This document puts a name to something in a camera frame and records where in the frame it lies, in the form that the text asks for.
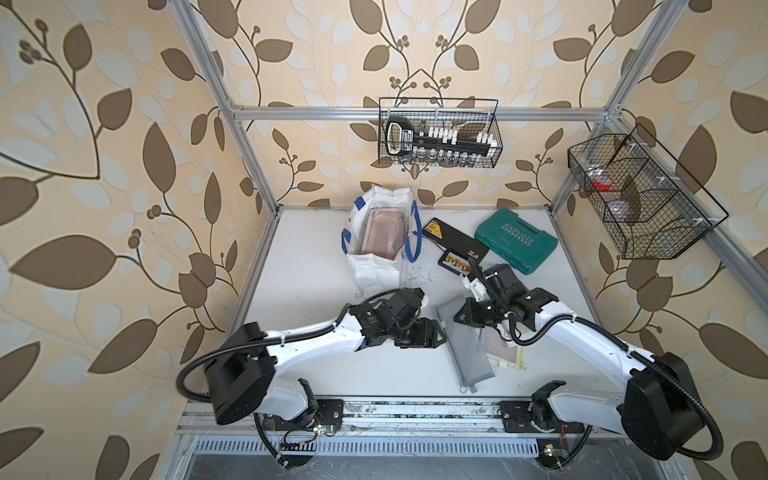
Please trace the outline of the purple pouch cream edge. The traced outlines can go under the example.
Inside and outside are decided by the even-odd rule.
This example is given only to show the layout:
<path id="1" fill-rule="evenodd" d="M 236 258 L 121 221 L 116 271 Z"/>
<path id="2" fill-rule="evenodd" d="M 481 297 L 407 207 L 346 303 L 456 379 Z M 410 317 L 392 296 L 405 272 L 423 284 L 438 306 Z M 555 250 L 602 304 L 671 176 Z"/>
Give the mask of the purple pouch cream edge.
<path id="1" fill-rule="evenodd" d="M 523 361 L 523 348 L 515 343 L 503 340 L 497 330 L 484 328 L 479 335 L 479 339 L 488 358 L 495 362 L 499 368 L 526 369 Z"/>

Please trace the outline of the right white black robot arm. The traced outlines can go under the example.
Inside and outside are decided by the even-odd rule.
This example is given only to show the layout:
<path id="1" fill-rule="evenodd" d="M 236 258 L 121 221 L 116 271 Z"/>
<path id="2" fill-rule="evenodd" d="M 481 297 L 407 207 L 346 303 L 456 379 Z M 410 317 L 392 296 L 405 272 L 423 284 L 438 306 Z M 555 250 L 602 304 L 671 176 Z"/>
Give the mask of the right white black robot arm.
<path id="1" fill-rule="evenodd" d="M 459 324 L 492 328 L 501 340 L 531 347 L 550 338 L 616 387 L 605 392 L 552 380 L 530 397 L 528 418 L 547 433 L 581 424 L 626 436 L 645 454 L 711 461 L 724 451 L 722 431 L 704 405 L 686 362 L 633 346 L 578 315 L 542 288 L 529 289 L 507 264 L 484 270 L 472 262 L 462 282 L 471 295 L 455 314 Z"/>

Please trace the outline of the grey blue mesh pouch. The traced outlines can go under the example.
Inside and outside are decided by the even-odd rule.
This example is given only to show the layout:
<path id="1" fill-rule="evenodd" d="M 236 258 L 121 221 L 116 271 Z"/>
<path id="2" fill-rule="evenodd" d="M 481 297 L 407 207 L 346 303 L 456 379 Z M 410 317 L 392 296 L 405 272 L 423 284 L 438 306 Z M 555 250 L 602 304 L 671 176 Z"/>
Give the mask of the grey blue mesh pouch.
<path id="1" fill-rule="evenodd" d="M 477 384 L 494 377 L 490 361 L 480 343 L 480 330 L 454 320 L 466 298 L 456 295 L 437 305 L 435 312 L 456 368 L 460 386 L 474 394 Z"/>

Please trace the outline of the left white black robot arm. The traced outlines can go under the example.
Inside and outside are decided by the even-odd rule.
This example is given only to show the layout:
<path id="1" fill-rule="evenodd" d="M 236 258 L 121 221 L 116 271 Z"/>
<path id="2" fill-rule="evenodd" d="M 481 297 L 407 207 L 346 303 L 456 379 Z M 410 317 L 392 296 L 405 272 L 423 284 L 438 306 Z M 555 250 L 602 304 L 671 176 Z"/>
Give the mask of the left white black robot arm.
<path id="1" fill-rule="evenodd" d="M 322 358 L 378 347 L 436 349 L 446 342 L 440 323 L 421 314 L 428 298 L 420 288 L 385 290 L 345 304 L 336 318 L 293 330 L 267 332 L 255 322 L 240 327 L 220 348 L 189 361 L 175 388 L 188 400 L 212 406 L 217 424 L 253 416 L 262 444 L 285 469 L 283 453 L 297 448 L 268 440 L 262 419 L 278 418 L 289 432 L 320 435 L 321 407 L 309 382 L 286 379 L 291 370 Z"/>

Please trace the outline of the white canvas tote bag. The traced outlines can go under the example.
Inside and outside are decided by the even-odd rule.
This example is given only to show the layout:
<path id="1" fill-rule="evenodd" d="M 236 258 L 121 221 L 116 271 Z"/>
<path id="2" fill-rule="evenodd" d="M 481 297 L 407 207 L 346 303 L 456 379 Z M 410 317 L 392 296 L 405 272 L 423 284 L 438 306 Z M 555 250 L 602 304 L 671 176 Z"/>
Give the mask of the white canvas tote bag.
<path id="1" fill-rule="evenodd" d="M 357 197 L 341 231 L 342 252 L 358 293 L 373 295 L 405 285 L 421 253 L 423 234 L 409 188 L 373 186 Z"/>

